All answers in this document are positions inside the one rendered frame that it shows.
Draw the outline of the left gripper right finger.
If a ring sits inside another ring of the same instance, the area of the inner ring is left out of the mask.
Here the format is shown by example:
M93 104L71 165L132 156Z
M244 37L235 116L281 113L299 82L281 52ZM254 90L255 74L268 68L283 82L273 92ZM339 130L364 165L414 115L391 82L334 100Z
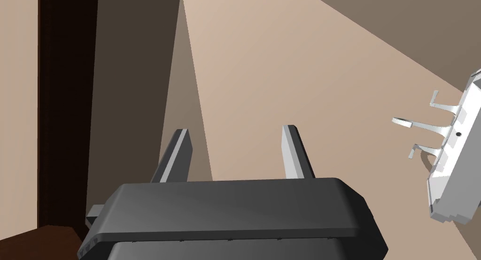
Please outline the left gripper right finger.
M281 150L287 179L315 178L296 126L284 125L282 127Z

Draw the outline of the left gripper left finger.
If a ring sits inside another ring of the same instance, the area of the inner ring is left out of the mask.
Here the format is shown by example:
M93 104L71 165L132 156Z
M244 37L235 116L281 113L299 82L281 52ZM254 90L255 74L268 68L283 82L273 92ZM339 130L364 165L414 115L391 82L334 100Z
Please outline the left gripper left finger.
M186 182L193 146L188 129L177 129L151 180L152 183Z

